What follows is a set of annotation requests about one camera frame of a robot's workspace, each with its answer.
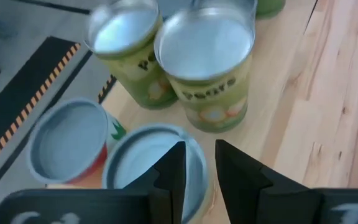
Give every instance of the silver lid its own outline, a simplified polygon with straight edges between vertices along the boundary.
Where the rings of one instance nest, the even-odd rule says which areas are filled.
[[[178,12],[159,30],[154,51],[169,74],[209,80],[240,64],[254,45],[253,21],[231,7]]]
[[[154,0],[118,0],[97,7],[85,30],[85,44],[97,54],[127,50],[149,35],[158,21]]]
[[[106,189],[123,189],[152,167],[178,141],[186,142],[186,189],[182,222],[191,220],[208,188],[208,168],[200,145],[171,124],[143,126],[122,138],[109,155],[103,172]]]
[[[66,183],[82,174],[100,155],[108,134],[103,108],[85,98],[48,110],[29,137],[27,165],[39,181]]]

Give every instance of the green leaf graphic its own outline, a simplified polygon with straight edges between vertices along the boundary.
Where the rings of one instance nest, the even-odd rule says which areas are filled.
[[[124,127],[122,127],[122,125],[117,121],[117,124],[116,125],[114,122],[112,122],[112,125],[114,125],[116,131],[117,131],[117,134],[111,134],[111,137],[115,140],[120,140],[122,137],[124,137],[124,135],[127,134],[127,131],[125,130]]]

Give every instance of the cylindrical container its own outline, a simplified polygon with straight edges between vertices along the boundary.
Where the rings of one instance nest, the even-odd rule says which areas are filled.
[[[198,223],[211,204],[213,178],[200,145],[182,128],[151,124],[127,134],[104,166],[103,188],[123,189],[152,167],[178,141],[186,143],[186,189],[182,223]]]
[[[227,131],[244,118],[254,39],[253,20],[231,7],[179,12],[158,32],[157,60],[196,128]]]
[[[48,110],[35,125],[27,143],[27,164],[45,184],[100,187],[101,173],[94,173],[125,134],[99,104],[84,98],[68,100]],[[89,183],[89,178],[99,180]]]
[[[285,0],[258,0],[256,17],[258,19],[276,16],[285,6]]]
[[[162,24],[154,0],[118,0],[96,8],[85,44],[143,108],[161,109],[177,100],[155,60],[153,41]]]

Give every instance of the food image on label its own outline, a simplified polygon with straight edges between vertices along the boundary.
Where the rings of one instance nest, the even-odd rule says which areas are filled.
[[[229,107],[229,109],[226,111],[226,114],[229,117],[237,116],[242,109],[245,107],[247,103],[247,97],[244,97],[240,101],[238,101],[236,104]]]
[[[160,86],[164,89],[169,89],[171,88],[171,84],[169,83],[168,79],[166,78],[165,75],[162,75],[159,79],[158,79],[158,84],[160,84]]]
[[[192,121],[201,121],[200,116],[198,115],[197,111],[185,107],[185,112],[186,112],[188,119],[190,119]]]
[[[220,106],[206,108],[200,112],[201,119],[209,123],[218,123],[226,119],[226,114]]]
[[[158,100],[166,91],[167,89],[161,86],[158,81],[154,81],[149,86],[149,99]]]

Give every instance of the black mat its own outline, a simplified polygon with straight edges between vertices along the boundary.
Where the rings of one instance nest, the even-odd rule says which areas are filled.
[[[79,48],[48,37],[0,92],[0,152]]]

